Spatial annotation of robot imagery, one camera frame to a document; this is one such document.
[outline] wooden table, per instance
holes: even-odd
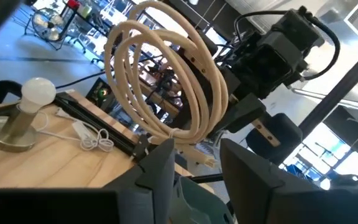
[[[137,142],[138,136],[118,121],[89,102],[79,93],[70,95],[105,122],[111,124]],[[72,121],[55,117],[55,105],[43,108],[49,116],[49,125],[45,129],[53,133],[76,138],[71,126]],[[40,128],[45,124],[45,116],[38,114],[33,126]],[[0,188],[1,187],[102,187],[130,169],[134,163],[129,156],[115,148],[113,152],[99,149],[84,151],[79,142],[39,134],[36,145],[27,152],[10,153],[0,151]],[[175,170],[181,175],[191,175],[187,170],[175,164]],[[203,185],[213,192],[212,188]]]

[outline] white wall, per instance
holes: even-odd
[[[279,86],[262,102],[271,115],[285,113],[296,125],[299,125],[317,105],[304,96],[292,93],[283,85]],[[242,140],[253,128],[253,125],[250,124],[237,133],[225,134],[223,138],[229,138],[245,147],[246,142]]]

